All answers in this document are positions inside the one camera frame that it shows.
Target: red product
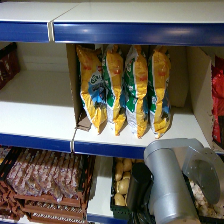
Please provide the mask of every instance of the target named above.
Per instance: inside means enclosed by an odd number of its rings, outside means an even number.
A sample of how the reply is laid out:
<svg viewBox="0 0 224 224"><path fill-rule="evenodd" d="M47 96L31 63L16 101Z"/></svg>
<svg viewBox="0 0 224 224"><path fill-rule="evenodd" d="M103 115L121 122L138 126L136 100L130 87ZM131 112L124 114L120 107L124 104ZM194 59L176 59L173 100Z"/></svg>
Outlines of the red product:
<svg viewBox="0 0 224 224"><path fill-rule="evenodd" d="M216 56L218 67L212 66L213 139L224 148L224 59Z"/></svg>
<svg viewBox="0 0 224 224"><path fill-rule="evenodd" d="M16 43L11 43L0 50L0 89L20 72L16 49Z"/></svg>

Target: shelving unit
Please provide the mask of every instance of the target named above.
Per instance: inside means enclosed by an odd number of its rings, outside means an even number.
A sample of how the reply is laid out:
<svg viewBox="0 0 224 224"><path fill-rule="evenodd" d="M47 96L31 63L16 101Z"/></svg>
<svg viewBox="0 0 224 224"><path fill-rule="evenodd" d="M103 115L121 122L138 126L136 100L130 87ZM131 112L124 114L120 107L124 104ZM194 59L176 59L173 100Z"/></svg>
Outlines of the shelving unit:
<svg viewBox="0 0 224 224"><path fill-rule="evenodd" d="M54 20L55 42L224 44L223 2L84 2Z"/></svg>
<svg viewBox="0 0 224 224"><path fill-rule="evenodd" d="M70 152L75 120L67 73L21 71L0 92L0 142Z"/></svg>
<svg viewBox="0 0 224 224"><path fill-rule="evenodd" d="M224 46L223 8L221 1L4 2L0 3L0 41ZM126 125L116 137L108 124L100 135L93 128L76 130L68 71L58 63L60 59L43 66L45 59L38 64L33 56L27 70L1 90L0 144L103 156L97 157L87 219L126 223L114 219L110 211L111 157L142 159L154 134L148 130L137 139ZM172 113L172 126L161 139L196 138L209 147L191 109L173 107Z"/></svg>
<svg viewBox="0 0 224 224"><path fill-rule="evenodd" d="M196 138L204 147L209 147L197 120L188 108L172 108L173 120L170 129L161 139ZM151 130L137 139L133 136L128 125L121 131L120 136L114 136L109 124L100 135L91 128L89 132L77 130L74 138L74 151L77 153L128 157L143 159L144 149L155 140Z"/></svg>
<svg viewBox="0 0 224 224"><path fill-rule="evenodd" d="M0 3L0 41L53 41L52 21L77 3Z"/></svg>

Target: plastic packaging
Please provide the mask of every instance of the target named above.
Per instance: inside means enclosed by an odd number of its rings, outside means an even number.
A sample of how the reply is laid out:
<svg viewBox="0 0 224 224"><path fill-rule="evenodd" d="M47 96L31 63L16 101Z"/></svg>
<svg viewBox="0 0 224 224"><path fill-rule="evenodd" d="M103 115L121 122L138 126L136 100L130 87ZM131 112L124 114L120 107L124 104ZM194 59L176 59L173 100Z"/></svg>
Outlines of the plastic packaging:
<svg viewBox="0 0 224 224"><path fill-rule="evenodd" d="M76 51L80 62L80 96L83 108L99 133L100 125L107 119L101 49L91 50L77 45Z"/></svg>
<svg viewBox="0 0 224 224"><path fill-rule="evenodd" d="M166 47L156 48L149 59L148 99L151 129L160 138L170 124L168 83L171 63Z"/></svg>
<svg viewBox="0 0 224 224"><path fill-rule="evenodd" d="M131 46L125 61L126 115L132 132L141 138L148 124L148 69L140 45Z"/></svg>
<svg viewBox="0 0 224 224"><path fill-rule="evenodd" d="M126 120L123 63L118 45L108 45L102 60L103 79L106 85L107 118L115 135L119 135Z"/></svg>

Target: metal cylinder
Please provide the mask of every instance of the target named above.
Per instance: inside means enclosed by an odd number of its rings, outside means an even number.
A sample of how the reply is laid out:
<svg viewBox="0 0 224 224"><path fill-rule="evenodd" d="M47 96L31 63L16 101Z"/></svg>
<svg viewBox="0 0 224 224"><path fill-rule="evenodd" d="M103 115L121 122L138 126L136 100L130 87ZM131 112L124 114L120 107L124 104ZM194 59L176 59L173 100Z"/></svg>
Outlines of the metal cylinder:
<svg viewBox="0 0 224 224"><path fill-rule="evenodd" d="M137 212L141 207L146 190L151 182L152 173L144 163L135 163L127 195L127 207Z"/></svg>
<svg viewBox="0 0 224 224"><path fill-rule="evenodd" d="M174 151L146 150L145 163L154 177L149 211L156 223L200 223Z"/></svg>

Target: blue shelf edge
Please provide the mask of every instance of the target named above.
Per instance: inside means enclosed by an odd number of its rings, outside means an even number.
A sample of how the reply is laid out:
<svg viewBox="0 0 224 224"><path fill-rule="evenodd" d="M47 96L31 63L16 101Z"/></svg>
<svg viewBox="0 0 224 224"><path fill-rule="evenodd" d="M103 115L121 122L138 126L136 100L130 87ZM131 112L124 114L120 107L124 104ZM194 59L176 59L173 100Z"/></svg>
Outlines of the blue shelf edge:
<svg viewBox="0 0 224 224"><path fill-rule="evenodd" d="M103 143L74 141L74 152L79 154L143 159L144 150L145 147L139 146L109 145Z"/></svg>
<svg viewBox="0 0 224 224"><path fill-rule="evenodd" d="M224 46L224 23L54 22L55 42Z"/></svg>
<svg viewBox="0 0 224 224"><path fill-rule="evenodd" d="M105 224L127 224L127 220L115 219L114 217L100 216L87 213L88 222L99 222Z"/></svg>
<svg viewBox="0 0 224 224"><path fill-rule="evenodd" d="M0 41L49 42L47 22L0 21Z"/></svg>
<svg viewBox="0 0 224 224"><path fill-rule="evenodd" d="M71 152L71 142L48 138L38 138L0 133L0 145L46 149L57 152Z"/></svg>

